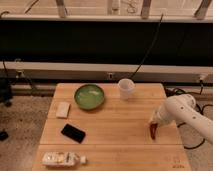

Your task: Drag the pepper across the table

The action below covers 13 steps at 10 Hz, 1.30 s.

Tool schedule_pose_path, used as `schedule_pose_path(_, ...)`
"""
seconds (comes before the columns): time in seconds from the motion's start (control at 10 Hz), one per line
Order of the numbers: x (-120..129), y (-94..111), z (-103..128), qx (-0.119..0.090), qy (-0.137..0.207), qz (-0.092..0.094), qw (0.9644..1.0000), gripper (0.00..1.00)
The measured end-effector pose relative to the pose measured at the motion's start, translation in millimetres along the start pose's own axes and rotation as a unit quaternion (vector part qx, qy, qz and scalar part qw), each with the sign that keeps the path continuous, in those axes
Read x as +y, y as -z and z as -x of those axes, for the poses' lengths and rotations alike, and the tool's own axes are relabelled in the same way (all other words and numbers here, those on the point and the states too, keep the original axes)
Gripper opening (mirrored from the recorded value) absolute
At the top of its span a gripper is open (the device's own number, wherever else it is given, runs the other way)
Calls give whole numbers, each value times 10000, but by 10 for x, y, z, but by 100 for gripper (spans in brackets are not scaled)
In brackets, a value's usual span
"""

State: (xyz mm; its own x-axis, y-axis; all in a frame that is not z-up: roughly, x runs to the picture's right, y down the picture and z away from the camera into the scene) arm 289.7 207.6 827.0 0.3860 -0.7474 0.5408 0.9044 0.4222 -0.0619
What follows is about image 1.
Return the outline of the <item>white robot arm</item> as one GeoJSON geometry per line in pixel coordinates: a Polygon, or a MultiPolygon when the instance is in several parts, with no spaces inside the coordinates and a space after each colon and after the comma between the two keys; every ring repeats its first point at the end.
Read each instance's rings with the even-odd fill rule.
{"type": "Polygon", "coordinates": [[[158,127],[170,124],[175,119],[180,119],[213,144],[213,120],[199,114],[195,107],[196,100],[190,94],[167,97],[150,118],[151,138],[156,138],[158,127]]]}

